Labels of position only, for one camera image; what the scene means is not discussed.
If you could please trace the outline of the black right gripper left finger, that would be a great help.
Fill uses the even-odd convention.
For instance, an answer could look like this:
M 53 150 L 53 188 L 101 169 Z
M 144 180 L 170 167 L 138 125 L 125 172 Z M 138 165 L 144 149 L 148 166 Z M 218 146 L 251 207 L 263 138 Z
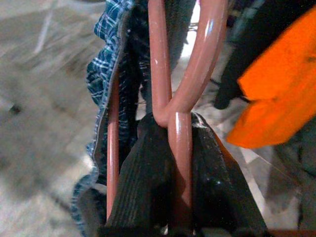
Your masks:
M 168 224 L 175 161 L 166 129 L 153 114 L 138 124 L 139 137 L 124 160 L 107 228 L 154 228 Z

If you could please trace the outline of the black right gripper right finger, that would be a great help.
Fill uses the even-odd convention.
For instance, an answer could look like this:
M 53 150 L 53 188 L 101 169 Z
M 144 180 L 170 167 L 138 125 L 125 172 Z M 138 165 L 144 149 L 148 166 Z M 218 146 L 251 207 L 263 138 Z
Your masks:
M 240 166 L 198 113 L 192 113 L 192 135 L 196 226 L 266 228 Z

